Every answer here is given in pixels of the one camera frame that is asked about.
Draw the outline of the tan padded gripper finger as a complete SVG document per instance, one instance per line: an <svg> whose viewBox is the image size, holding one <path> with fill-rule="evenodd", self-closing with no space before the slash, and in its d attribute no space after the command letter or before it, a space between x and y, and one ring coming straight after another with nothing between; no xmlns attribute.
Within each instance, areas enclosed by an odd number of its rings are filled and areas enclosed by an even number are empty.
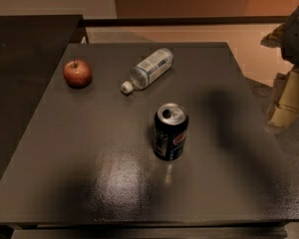
<svg viewBox="0 0 299 239"><path fill-rule="evenodd" d="M287 74L278 73L274 80L271 103L265 124L270 129L285 129L299 116L299 66Z"/></svg>
<svg viewBox="0 0 299 239"><path fill-rule="evenodd" d="M267 48L280 48L282 43L282 37L285 32L285 25L281 24L275 28L272 32L262 38L260 44Z"/></svg>

